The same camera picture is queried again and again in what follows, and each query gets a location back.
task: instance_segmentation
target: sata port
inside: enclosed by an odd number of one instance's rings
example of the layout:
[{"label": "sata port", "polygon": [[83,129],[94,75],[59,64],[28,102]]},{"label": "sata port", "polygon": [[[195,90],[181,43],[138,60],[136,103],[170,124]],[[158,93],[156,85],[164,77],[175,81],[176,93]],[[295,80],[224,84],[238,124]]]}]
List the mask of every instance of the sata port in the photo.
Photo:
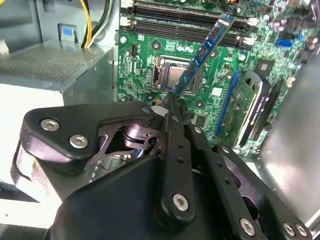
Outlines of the sata port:
[{"label": "sata port", "polygon": [[292,48],[294,45],[294,41],[278,38],[275,42],[275,45],[280,48]]}]

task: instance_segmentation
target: bolt head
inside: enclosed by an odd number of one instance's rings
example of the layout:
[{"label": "bolt head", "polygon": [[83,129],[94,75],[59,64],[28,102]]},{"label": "bolt head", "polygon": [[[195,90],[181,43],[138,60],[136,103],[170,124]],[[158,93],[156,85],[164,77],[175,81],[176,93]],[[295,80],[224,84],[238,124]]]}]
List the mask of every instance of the bolt head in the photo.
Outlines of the bolt head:
[{"label": "bolt head", "polygon": [[148,107],[145,107],[145,106],[143,106],[143,107],[141,108],[141,110],[142,110],[143,112],[145,112],[146,114],[150,114],[150,113],[151,113],[151,111],[149,110],[149,108],[148,108]]},{"label": "bolt head", "polygon": [[179,122],[179,118],[177,118],[176,116],[173,115],[171,118],[172,118],[173,120],[175,120],[176,122]]},{"label": "bolt head", "polygon": [[125,36],[120,37],[120,43],[125,44],[127,42],[127,38]]},{"label": "bolt head", "polygon": [[185,212],[189,208],[188,200],[180,193],[176,193],[172,197],[173,204],[182,212]]},{"label": "bolt head", "polygon": [[249,236],[254,236],[256,234],[254,226],[248,219],[241,218],[240,225],[242,229],[246,232],[246,234],[248,234]]},{"label": "bolt head", "polygon": [[88,140],[82,135],[73,135],[70,137],[69,143],[76,149],[84,149],[88,146]]},{"label": "bolt head", "polygon": [[57,131],[60,128],[60,124],[53,119],[44,119],[40,123],[41,127],[46,131]]},{"label": "bolt head", "polygon": [[200,134],[202,131],[201,131],[201,128],[200,127],[198,127],[198,126],[195,126],[194,127],[194,130],[198,133],[198,134]]},{"label": "bolt head", "polygon": [[301,224],[296,224],[296,228],[298,229],[299,233],[301,233],[302,236],[305,236],[305,237],[308,236],[307,231],[302,227]]},{"label": "bolt head", "polygon": [[227,154],[230,153],[229,149],[226,146],[222,146],[222,150]]},{"label": "bolt head", "polygon": [[284,222],[283,227],[290,236],[294,237],[296,235],[295,231],[288,223]]}]

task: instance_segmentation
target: black wire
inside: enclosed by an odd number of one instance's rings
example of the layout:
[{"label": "black wire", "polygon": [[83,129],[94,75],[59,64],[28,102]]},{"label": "black wire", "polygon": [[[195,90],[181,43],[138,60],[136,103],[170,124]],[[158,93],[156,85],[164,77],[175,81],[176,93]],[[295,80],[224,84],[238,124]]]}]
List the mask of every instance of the black wire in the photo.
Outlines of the black wire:
[{"label": "black wire", "polygon": [[[90,9],[89,9],[88,0],[84,0],[84,4],[85,4],[86,8],[88,9],[88,13],[90,15]],[[81,48],[85,47],[86,41],[87,41],[87,37],[88,37],[88,26],[85,29],[85,34],[84,34],[84,38],[83,38],[83,41],[82,41],[82,44],[81,44]]]},{"label": "black wire", "polygon": [[104,24],[104,22],[108,16],[108,11],[109,11],[109,0],[105,0],[103,14],[102,14],[100,20],[98,21],[98,23],[96,24],[96,26],[94,27],[94,29],[92,30],[92,36],[94,36],[98,32],[98,30],[102,27],[102,25]]}]

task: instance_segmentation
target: metal bracket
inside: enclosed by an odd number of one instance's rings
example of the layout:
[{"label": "metal bracket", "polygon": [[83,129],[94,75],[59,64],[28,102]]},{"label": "metal bracket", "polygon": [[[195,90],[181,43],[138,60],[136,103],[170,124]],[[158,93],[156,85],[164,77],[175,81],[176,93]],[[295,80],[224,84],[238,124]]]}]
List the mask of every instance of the metal bracket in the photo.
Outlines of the metal bracket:
[{"label": "metal bracket", "polygon": [[269,239],[312,239],[304,223],[278,199],[235,152],[223,145],[217,145],[216,150],[223,156],[227,167],[239,179],[241,195],[250,199],[257,208],[260,227]]}]

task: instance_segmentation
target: chip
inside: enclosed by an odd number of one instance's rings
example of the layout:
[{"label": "chip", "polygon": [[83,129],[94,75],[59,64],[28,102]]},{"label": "chip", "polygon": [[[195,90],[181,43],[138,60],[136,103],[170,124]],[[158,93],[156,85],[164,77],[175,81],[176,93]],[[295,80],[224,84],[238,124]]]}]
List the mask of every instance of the chip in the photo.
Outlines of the chip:
[{"label": "chip", "polygon": [[221,29],[220,29],[220,27],[218,27],[218,26],[212,31],[211,37],[212,37],[212,39],[213,39],[214,41],[217,39],[220,31],[221,31]]},{"label": "chip", "polygon": [[229,68],[230,68],[230,63],[229,63],[229,62],[226,62],[226,63],[223,65],[223,68],[224,68],[224,69],[229,69]]},{"label": "chip", "polygon": [[206,55],[206,53],[208,52],[208,50],[209,50],[209,49],[207,48],[207,46],[203,45],[203,46],[200,48],[199,52],[198,52],[198,57],[199,57],[199,59],[202,60],[202,58]]},{"label": "chip", "polygon": [[222,94],[222,90],[223,90],[223,89],[220,88],[220,87],[214,87],[214,88],[212,89],[211,95],[216,96],[216,97],[220,97],[221,94]]},{"label": "chip", "polygon": [[268,43],[274,43],[276,38],[274,36],[270,36],[268,39]]},{"label": "chip", "polygon": [[270,72],[271,72],[274,64],[275,64],[274,60],[260,58],[256,67],[255,67],[255,72],[258,75],[268,77],[270,75]]},{"label": "chip", "polygon": [[190,78],[192,76],[192,74],[194,74],[195,69],[196,69],[195,65],[193,63],[191,63],[186,71],[186,75],[188,78]]},{"label": "chip", "polygon": [[261,35],[258,35],[258,36],[256,37],[256,41],[257,41],[257,42],[261,42],[261,40],[262,40],[262,36],[261,36]]},{"label": "chip", "polygon": [[205,126],[206,123],[206,119],[207,116],[203,116],[203,115],[198,115],[198,117],[196,118],[196,125],[203,128]]},{"label": "chip", "polygon": [[272,11],[272,7],[270,7],[270,6],[268,6],[265,10],[265,12],[268,14],[271,13],[271,11]]}]

